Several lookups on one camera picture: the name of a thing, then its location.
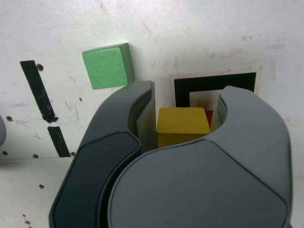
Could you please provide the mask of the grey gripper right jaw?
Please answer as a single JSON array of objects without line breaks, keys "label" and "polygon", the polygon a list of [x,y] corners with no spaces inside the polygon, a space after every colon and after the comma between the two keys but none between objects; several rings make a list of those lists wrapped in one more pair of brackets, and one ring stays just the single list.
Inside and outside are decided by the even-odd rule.
[{"label": "grey gripper right jaw", "polygon": [[286,124],[249,90],[227,86],[219,128],[147,152],[117,179],[111,228],[288,228],[291,143]]}]

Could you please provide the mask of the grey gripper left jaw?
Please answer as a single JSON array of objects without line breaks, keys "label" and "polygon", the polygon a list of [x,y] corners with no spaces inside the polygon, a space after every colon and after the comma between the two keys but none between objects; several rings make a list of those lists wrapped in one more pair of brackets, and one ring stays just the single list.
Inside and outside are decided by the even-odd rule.
[{"label": "grey gripper left jaw", "polygon": [[95,112],[49,213],[52,228],[105,228],[114,183],[156,148],[155,85],[133,82]]}]

